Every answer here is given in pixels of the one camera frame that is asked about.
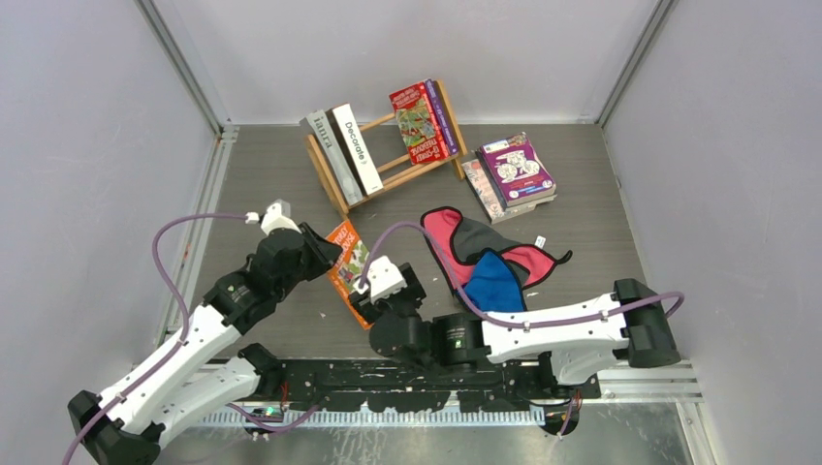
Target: book cover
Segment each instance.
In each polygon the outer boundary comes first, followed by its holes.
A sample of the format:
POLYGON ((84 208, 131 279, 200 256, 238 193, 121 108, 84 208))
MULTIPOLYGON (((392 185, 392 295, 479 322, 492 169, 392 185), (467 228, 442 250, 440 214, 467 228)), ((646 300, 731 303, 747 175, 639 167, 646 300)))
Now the book cover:
POLYGON ((363 191, 357 183, 357 179, 351 172, 351 167, 345 156, 342 154, 342 149, 339 147, 339 142, 333 134, 331 122, 322 110, 314 111, 300 121, 300 125, 306 130, 314 133, 320 146, 323 147, 323 152, 326 154, 329 164, 332 166, 334 176, 336 176, 339 188, 342 190, 342 195, 349 205, 353 205, 363 199, 363 191))
POLYGON ((363 135, 360 134, 360 127, 354 119, 354 112, 348 104, 334 107, 326 113, 329 120, 333 122, 333 132, 340 142, 342 154, 348 160, 349 165, 357 173, 363 192, 367 196, 382 190, 383 181, 380 173, 374 166, 371 154, 365 146, 363 135))
POLYGON ((342 247, 342 254, 339 255, 339 259, 326 275, 332 282, 336 293, 342 297, 345 306, 348 307, 354 318, 360 322, 360 326, 368 329, 371 325, 348 302, 348 295, 355 290, 354 284, 363 274, 365 261, 368 260, 368 249, 348 220, 334 228, 326 237, 326 240, 342 247))
POLYGON ((555 198, 555 196, 551 196, 526 205, 506 209, 493 191, 491 181, 479 160, 463 163, 462 170, 465 171, 465 178, 468 179, 472 192, 477 197, 480 205, 483 206, 483 210, 492 225, 533 211, 537 204, 550 202, 555 198))
POLYGON ((556 183, 525 133, 487 143, 478 155, 506 207, 549 197, 556 191, 556 183))
POLYGON ((454 132, 451 130, 451 122, 445 114, 445 106, 442 104, 442 99, 440 99, 436 87, 434 86, 434 81, 431 79, 426 79, 426 92, 428 94, 428 99, 431 100, 431 106, 434 108, 439 129, 442 131, 442 137, 445 139, 445 144, 448 146, 448 152, 451 155, 454 155, 458 151, 457 141, 454 139, 454 132))
POLYGON ((418 82, 389 96, 402 141, 412 164, 448 158, 448 148, 434 121, 426 86, 418 82))

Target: wooden dowel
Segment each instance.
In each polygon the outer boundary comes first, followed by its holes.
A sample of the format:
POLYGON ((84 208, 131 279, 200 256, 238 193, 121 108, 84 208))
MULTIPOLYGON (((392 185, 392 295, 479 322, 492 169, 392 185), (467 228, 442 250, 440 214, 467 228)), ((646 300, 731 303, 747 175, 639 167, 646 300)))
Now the wooden dowel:
POLYGON ((385 116, 383 116, 381 118, 377 118, 377 119, 371 121, 370 123, 366 123, 366 124, 363 124, 362 126, 360 126, 360 132, 367 131, 371 128, 376 128, 377 126, 379 126, 383 123, 387 123, 387 122, 391 121, 392 119, 394 119, 394 114, 393 113, 386 114, 385 116))
POLYGON ((417 176, 423 175, 437 167, 442 166, 443 163, 445 163, 445 160, 433 163, 414 165, 413 168, 409 168, 408 170, 400 172, 386 179, 384 186, 386 190, 394 189, 394 187, 396 186, 404 184, 405 182, 410 181, 411 179, 414 179, 417 176))
POLYGON ((390 170, 391 168, 393 168, 397 165, 402 165, 404 162, 407 162, 408 160, 411 160, 411 156, 406 153, 405 155, 403 155, 403 156, 401 156, 397 159, 391 160, 390 162, 386 163, 382 167, 378 168, 377 172, 388 171, 388 170, 390 170))
POLYGON ((422 170, 426 166, 427 166, 427 164, 425 164, 425 165, 419 164, 419 165, 414 165, 411 168, 402 170, 402 171, 398 172, 397 174, 395 174, 395 175, 389 177, 388 179, 384 180, 383 185, 385 186, 385 185, 391 184, 391 183, 395 182, 396 180, 398 180, 398 179, 400 179, 404 176, 407 176, 410 173, 422 170))

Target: blue cloth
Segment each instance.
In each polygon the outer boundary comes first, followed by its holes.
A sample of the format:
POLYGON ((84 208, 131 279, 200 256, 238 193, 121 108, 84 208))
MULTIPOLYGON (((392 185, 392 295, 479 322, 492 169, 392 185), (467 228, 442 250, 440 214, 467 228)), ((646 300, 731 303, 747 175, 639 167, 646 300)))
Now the blue cloth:
POLYGON ((484 312, 517 313, 525 310, 520 281, 492 250, 483 253, 464 289, 474 305, 484 312))

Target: cable clip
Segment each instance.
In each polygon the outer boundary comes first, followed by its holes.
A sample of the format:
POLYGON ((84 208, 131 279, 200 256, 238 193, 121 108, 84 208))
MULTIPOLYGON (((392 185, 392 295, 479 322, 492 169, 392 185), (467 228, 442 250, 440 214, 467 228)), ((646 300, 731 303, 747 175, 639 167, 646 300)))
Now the cable clip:
POLYGON ((259 225, 260 224, 260 213, 255 213, 253 211, 249 211, 245 214, 245 224, 246 225, 259 225))

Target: book stand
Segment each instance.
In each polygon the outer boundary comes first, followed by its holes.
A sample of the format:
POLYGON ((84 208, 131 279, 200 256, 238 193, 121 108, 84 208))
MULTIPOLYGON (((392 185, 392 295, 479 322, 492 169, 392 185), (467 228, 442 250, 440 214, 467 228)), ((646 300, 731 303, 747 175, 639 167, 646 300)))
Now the book stand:
MULTIPOLYGON (((462 171, 462 166, 460 164, 459 158, 463 155, 468 153, 468 150, 465 148, 465 141, 462 139, 462 132, 459 130, 459 126, 457 125, 457 119, 454 116, 454 110, 451 107, 451 101, 448 99, 448 93, 445 90, 445 84, 442 81, 439 81, 440 89, 442 91, 442 105, 445 107, 446 112, 449 115, 451 127, 454 131, 454 137, 457 140, 457 153, 444 159, 439 160, 436 162, 431 163, 420 163, 418 165, 411 165, 410 167, 406 168, 394 174, 388 178, 383 178, 383 189, 377 191, 370 196, 365 196, 361 201, 354 203, 353 205, 349 205, 345 198, 342 196, 342 192, 340 191, 339 184, 336 181, 336 176, 334 176, 333 171, 329 167, 329 163, 326 160, 326 155, 323 152, 322 148, 320 148, 320 144, 317 141, 317 138, 311 134, 305 137, 305 148, 308 150, 308 156, 311 158, 311 163, 314 164, 314 169, 317 170, 317 175, 320 177, 320 183, 323 185, 323 189, 325 189, 326 194, 329 196, 329 200, 332 201, 332 205, 334 209, 336 209, 340 216, 342 216, 343 220, 348 219, 348 212, 351 211, 352 208, 355 206, 359 206, 365 202, 370 201, 371 199, 380 196, 397 186, 401 186, 406 182, 414 179, 417 176, 421 176, 437 167, 445 165, 446 163, 451 163, 454 165, 454 171, 457 175, 457 179, 463 180, 465 178, 465 172, 462 171)), ((360 126, 360 131, 365 132, 371 128, 375 128, 383 123, 391 121, 394 119, 395 114, 390 113, 387 114, 375 121, 371 121, 370 123, 363 124, 360 126)), ((382 165, 381 167, 377 168, 377 171, 383 173, 388 171, 392 168, 398 167, 405 162, 411 163, 411 157, 406 153, 399 158, 391 160, 391 162, 382 165)))

